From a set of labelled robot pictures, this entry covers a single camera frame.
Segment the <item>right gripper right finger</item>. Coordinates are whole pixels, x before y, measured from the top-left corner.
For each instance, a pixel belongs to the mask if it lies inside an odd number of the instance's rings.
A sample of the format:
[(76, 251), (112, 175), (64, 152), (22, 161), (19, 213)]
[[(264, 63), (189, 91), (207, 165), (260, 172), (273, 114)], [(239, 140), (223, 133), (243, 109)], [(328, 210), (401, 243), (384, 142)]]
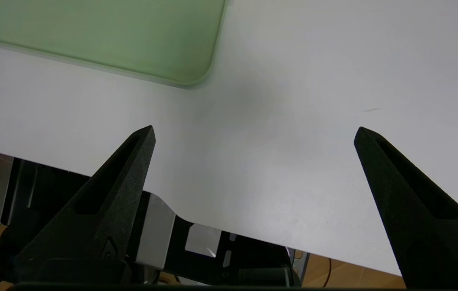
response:
[(458, 289), (458, 203), (386, 138), (354, 147), (407, 289)]

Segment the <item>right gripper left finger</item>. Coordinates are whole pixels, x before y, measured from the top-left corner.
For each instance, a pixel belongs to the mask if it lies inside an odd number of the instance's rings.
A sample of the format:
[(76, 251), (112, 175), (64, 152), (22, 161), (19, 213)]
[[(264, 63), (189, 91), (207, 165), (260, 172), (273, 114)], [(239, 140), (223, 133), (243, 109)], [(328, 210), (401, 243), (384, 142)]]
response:
[(23, 247), (14, 260), (20, 282), (125, 271), (146, 173), (155, 147), (152, 126), (135, 131)]

